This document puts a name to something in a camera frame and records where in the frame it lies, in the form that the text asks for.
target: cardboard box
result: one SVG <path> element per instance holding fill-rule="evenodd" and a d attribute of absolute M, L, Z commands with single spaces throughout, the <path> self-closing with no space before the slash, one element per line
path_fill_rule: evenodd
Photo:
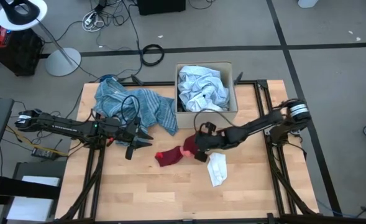
<path fill-rule="evenodd" d="M 232 80 L 232 65 L 230 62 L 195 62 L 195 63 L 178 63 L 176 66 L 176 78 L 175 78 L 175 99 L 176 102 L 181 102 L 178 96 L 178 73 L 185 65 L 198 65 L 221 72 L 221 81 L 224 87 L 229 89 L 229 111 L 220 112 L 230 122 L 234 122 L 234 118 L 238 113 L 238 103 L 234 89 L 234 81 Z M 179 112 L 178 104 L 175 104 L 177 125 L 179 128 L 194 128 L 194 117 L 198 112 Z M 218 128 L 226 128 L 231 126 L 222 116 L 213 111 L 203 111 L 196 117 L 196 128 L 199 129 L 202 123 L 212 122 Z"/>

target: lamp base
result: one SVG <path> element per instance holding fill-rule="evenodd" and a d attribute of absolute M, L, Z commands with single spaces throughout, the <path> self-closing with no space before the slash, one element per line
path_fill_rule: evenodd
<path fill-rule="evenodd" d="M 75 71 L 81 63 L 81 54 L 73 48 L 63 48 L 68 55 L 71 63 L 64 57 L 64 55 L 56 50 L 46 59 L 46 71 L 57 77 L 62 77 L 71 74 Z"/>

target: fabric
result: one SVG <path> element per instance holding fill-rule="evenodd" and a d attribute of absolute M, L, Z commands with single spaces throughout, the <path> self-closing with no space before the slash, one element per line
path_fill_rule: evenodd
<path fill-rule="evenodd" d="M 176 146 L 165 152 L 157 152 L 155 159 L 158 161 L 159 166 L 169 166 L 176 164 L 183 156 L 194 157 L 198 152 L 199 147 L 195 144 L 195 134 L 186 138 L 183 147 Z"/>
<path fill-rule="evenodd" d="M 229 91 L 222 85 L 219 71 L 200 66 L 186 65 L 181 68 L 179 97 L 188 111 L 203 109 L 228 110 Z"/>
<path fill-rule="evenodd" d="M 129 95 L 136 96 L 140 106 L 135 98 L 129 97 L 121 108 L 123 100 Z M 171 135 L 175 135 L 178 131 L 173 107 L 175 100 L 160 96 L 152 90 L 145 88 L 126 90 L 114 78 L 106 78 L 100 83 L 94 98 L 96 104 L 93 109 L 97 113 L 108 118 L 117 116 L 122 125 L 126 124 L 121 115 L 122 110 L 126 120 L 134 118 L 139 110 L 140 128 L 145 133 L 148 133 L 148 127 L 155 124 L 161 125 Z"/>
<path fill-rule="evenodd" d="M 208 171 L 213 187 L 221 185 L 227 178 L 226 155 L 216 152 L 212 153 L 208 163 Z"/>
<path fill-rule="evenodd" d="M 160 167 L 176 164 L 181 158 L 183 158 L 183 155 L 180 152 L 180 146 L 176 146 L 169 151 L 157 152 L 155 155 Z"/>

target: white napkin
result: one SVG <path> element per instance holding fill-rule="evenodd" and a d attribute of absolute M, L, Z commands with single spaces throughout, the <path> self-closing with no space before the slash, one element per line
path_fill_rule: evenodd
<path fill-rule="evenodd" d="M 212 153 L 208 163 L 208 171 L 213 187 L 221 185 L 227 178 L 226 155 L 216 152 Z"/>

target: black case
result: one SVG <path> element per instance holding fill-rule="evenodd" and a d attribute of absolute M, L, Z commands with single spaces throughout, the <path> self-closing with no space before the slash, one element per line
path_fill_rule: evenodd
<path fill-rule="evenodd" d="M 32 29 L 10 31 L 0 47 L 0 62 L 16 76 L 33 75 L 42 47 L 40 37 Z"/>
<path fill-rule="evenodd" d="M 137 0 L 137 5 L 142 16 L 185 10 L 185 0 Z"/>

